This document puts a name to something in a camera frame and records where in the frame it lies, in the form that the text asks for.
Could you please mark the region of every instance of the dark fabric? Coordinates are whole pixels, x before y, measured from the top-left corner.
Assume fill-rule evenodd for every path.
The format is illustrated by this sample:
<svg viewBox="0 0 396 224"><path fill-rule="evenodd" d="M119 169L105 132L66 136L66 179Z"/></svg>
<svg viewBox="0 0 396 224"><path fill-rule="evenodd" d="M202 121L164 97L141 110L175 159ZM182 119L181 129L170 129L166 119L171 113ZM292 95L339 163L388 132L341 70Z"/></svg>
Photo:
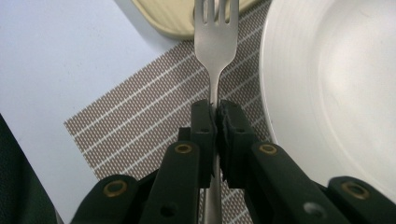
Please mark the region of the dark fabric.
<svg viewBox="0 0 396 224"><path fill-rule="evenodd" d="M49 196L1 115L0 223L57 223Z"/></svg>

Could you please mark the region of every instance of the metal fork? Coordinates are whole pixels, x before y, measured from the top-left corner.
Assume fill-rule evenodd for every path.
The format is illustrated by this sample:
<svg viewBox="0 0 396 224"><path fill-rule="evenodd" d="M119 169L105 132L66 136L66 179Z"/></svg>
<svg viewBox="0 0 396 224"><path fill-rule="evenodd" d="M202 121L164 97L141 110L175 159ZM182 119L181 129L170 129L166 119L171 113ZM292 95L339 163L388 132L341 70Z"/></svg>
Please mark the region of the metal fork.
<svg viewBox="0 0 396 224"><path fill-rule="evenodd" d="M233 60L238 38L239 0L230 0L230 20L226 21L226 1L219 0L219 14L215 0L195 0L195 56L209 73L209 102L216 113L219 104L221 71ZM221 195L219 154L215 149L214 173L210 188L204 191L203 223L221 223Z"/></svg>

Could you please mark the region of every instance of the table surface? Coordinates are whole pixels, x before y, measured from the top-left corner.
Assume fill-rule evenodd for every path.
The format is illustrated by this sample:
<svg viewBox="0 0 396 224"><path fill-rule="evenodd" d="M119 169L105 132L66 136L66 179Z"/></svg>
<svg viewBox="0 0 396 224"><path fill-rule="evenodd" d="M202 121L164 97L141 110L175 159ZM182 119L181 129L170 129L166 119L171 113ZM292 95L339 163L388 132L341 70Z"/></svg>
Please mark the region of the table surface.
<svg viewBox="0 0 396 224"><path fill-rule="evenodd" d="M175 44L129 0L0 3L0 113L65 223L97 179L64 122Z"/></svg>

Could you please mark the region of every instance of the fork head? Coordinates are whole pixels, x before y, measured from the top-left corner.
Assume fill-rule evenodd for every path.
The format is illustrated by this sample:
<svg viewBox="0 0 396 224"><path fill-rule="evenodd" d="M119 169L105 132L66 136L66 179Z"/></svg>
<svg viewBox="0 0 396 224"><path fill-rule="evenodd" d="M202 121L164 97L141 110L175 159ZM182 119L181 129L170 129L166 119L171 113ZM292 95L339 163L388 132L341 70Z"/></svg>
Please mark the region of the fork head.
<svg viewBox="0 0 396 224"><path fill-rule="evenodd" d="M239 0L229 0L229 20L227 0L219 0L219 14L215 12L215 0L206 1L207 8L204 0L195 0L194 46L197 59L211 74L221 72L235 57Z"/></svg>

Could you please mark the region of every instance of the striped placemat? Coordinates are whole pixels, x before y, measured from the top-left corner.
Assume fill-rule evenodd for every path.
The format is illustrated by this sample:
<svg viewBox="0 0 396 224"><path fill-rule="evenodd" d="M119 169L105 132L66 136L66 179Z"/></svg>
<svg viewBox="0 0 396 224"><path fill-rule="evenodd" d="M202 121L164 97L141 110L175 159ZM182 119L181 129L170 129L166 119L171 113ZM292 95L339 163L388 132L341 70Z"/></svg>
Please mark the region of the striped placemat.
<svg viewBox="0 0 396 224"><path fill-rule="evenodd" d="M261 140L269 133L259 85L263 1L241 16L238 49L223 71L221 99L240 104ZM78 112L64 125L97 178L125 174L140 179L157 169L179 127L190 126L190 107L208 95L208 73L181 42ZM224 223L251 223L240 190L222 185Z"/></svg>

